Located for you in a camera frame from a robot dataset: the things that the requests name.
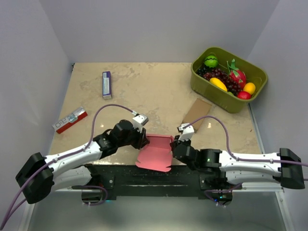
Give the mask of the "pink paper box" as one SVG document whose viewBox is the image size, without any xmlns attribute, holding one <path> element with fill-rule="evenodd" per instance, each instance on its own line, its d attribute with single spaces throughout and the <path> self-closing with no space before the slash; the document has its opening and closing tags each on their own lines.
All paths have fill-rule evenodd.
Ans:
<svg viewBox="0 0 308 231">
<path fill-rule="evenodd" d="M 159 172 L 169 172 L 172 164 L 170 144 L 174 141 L 173 136 L 148 134 L 149 144 L 139 152 L 135 165 L 139 168 Z"/>
</svg>

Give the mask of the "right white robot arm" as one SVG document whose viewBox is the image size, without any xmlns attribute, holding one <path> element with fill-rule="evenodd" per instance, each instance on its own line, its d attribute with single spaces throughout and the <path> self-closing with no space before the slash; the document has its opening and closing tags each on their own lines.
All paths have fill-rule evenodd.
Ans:
<svg viewBox="0 0 308 231">
<path fill-rule="evenodd" d="M 209 176 L 208 184 L 226 189 L 245 182 L 274 182 L 283 188 L 305 188 L 303 163 L 290 149 L 270 154 L 230 154 L 220 149 L 194 149 L 177 136 L 170 144 L 175 159 Z"/>
</svg>

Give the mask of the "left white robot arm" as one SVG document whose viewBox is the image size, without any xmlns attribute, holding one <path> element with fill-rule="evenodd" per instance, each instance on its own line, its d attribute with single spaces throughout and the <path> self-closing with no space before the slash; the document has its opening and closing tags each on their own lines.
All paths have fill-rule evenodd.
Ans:
<svg viewBox="0 0 308 231">
<path fill-rule="evenodd" d="M 137 115 L 131 122 L 121 120 L 113 129 L 82 147 L 45 157 L 41 153 L 31 155 L 16 175 L 19 186 L 24 186 L 22 192 L 26 201 L 34 204 L 44 199 L 55 185 L 55 177 L 74 167 L 115 154 L 123 146 L 131 145 L 140 150 L 149 143 L 143 128 L 147 122 L 146 116 Z"/>
</svg>

